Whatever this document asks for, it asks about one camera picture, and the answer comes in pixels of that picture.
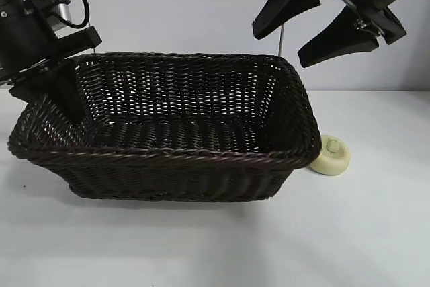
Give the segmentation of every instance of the black mechanical part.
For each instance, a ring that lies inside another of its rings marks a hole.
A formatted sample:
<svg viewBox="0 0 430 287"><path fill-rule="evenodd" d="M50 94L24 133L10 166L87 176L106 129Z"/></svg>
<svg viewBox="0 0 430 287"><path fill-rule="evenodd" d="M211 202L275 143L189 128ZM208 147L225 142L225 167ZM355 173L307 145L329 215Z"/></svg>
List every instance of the black mechanical part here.
<svg viewBox="0 0 430 287"><path fill-rule="evenodd" d="M274 31L297 15L296 11L289 10L290 4L307 1L301 8L311 7L309 0L284 1L284 3L281 0L267 2L259 15L259 17L265 17L266 26L256 25L255 22L253 24L256 37L268 35L266 31ZM401 39L406 35L406 31L400 20L388 8L394 1L396 0L344 0L350 10L344 9L327 29L300 50L302 65L308 67L336 56L374 50L376 36L383 36L387 44ZM280 3L283 6L282 15L274 10L268 10L276 5L279 8Z"/></svg>
<svg viewBox="0 0 430 287"><path fill-rule="evenodd" d="M79 98L73 59L52 65L40 65L24 71L14 80L10 94L31 103L47 95L73 124L82 120L85 112Z"/></svg>
<svg viewBox="0 0 430 287"><path fill-rule="evenodd" d="M82 28L89 19L89 6L83 0L85 18L79 25L59 11L69 0L0 0L0 82L13 85L10 93L26 102L47 95L74 123L83 117L73 60L68 57L95 48L101 39L94 27L59 38L59 24Z"/></svg>
<svg viewBox="0 0 430 287"><path fill-rule="evenodd" d="M309 67L338 56L371 52L379 47L375 35L355 26L357 16L349 7L324 31L299 51L303 67Z"/></svg>
<svg viewBox="0 0 430 287"><path fill-rule="evenodd" d="M320 0L268 0L253 22L254 37L260 40L284 22L319 5Z"/></svg>

